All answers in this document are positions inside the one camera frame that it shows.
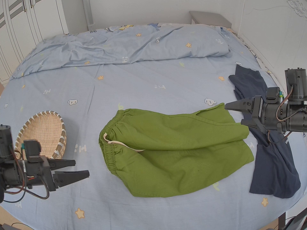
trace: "light blue bed sheet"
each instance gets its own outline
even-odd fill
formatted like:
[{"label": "light blue bed sheet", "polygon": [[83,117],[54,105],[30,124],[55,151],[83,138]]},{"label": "light blue bed sheet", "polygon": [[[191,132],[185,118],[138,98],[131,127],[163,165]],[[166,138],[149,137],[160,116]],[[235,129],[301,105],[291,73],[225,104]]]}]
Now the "light blue bed sheet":
[{"label": "light blue bed sheet", "polygon": [[[304,195],[307,149],[301,133],[289,136],[301,180],[301,188],[290,199],[249,193],[255,162],[212,186],[169,198],[133,197],[108,171],[98,136],[118,109],[193,113],[209,108],[212,101],[235,101],[228,76],[235,73],[236,62],[259,70],[269,87],[276,86],[249,49],[226,29],[158,26],[57,36],[25,58],[0,98],[0,123],[12,127],[15,140],[32,115],[58,112],[67,129],[63,159],[76,160],[68,170],[89,170],[90,177],[51,192],[48,200],[26,194],[21,203],[3,202],[1,206],[14,217],[34,229],[48,230],[257,230]],[[236,122],[243,118],[239,112],[230,113]],[[255,156],[257,140],[250,133],[245,142]],[[33,191],[45,195],[43,186]],[[263,198],[268,204],[262,204]]]}]

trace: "green pants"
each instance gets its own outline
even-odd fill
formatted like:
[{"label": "green pants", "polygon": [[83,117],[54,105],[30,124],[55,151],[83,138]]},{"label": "green pants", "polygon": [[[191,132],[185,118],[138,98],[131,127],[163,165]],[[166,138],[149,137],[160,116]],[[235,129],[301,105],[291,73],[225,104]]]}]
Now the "green pants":
[{"label": "green pants", "polygon": [[192,114],[118,110],[99,144],[110,172],[136,197],[171,197],[205,188],[254,160],[224,103]]}]

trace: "navy blue shirt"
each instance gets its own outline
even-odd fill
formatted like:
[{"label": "navy blue shirt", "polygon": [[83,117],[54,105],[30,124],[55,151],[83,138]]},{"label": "navy blue shirt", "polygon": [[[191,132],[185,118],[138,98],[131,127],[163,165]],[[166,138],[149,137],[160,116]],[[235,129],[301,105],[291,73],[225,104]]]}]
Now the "navy blue shirt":
[{"label": "navy blue shirt", "polygon": [[[253,98],[261,95],[266,99],[267,85],[259,71],[237,65],[236,74],[229,76],[235,85],[237,100]],[[245,119],[251,119],[250,113],[243,113]],[[280,198],[290,198],[301,187],[296,171],[288,139],[277,131],[270,131],[269,143],[267,134],[249,127],[250,132],[258,140],[255,170],[251,182],[250,193],[274,195]]]}]

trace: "woven basket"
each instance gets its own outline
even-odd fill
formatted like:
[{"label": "woven basket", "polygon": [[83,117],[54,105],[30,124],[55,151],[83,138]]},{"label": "woven basket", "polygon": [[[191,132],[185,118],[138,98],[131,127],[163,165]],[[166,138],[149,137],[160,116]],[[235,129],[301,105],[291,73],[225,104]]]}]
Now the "woven basket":
[{"label": "woven basket", "polygon": [[40,155],[61,159],[66,147],[66,129],[63,118],[54,111],[35,114],[21,128],[15,150],[21,152],[24,140],[37,140],[41,146]]}]

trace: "gray nightstand top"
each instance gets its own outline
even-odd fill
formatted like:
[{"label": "gray nightstand top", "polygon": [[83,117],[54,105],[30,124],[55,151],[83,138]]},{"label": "gray nightstand top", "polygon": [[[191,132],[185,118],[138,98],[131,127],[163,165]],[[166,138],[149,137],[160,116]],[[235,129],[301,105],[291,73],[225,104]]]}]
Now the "gray nightstand top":
[{"label": "gray nightstand top", "polygon": [[220,25],[231,28],[231,23],[218,13],[190,11],[195,24]]}]

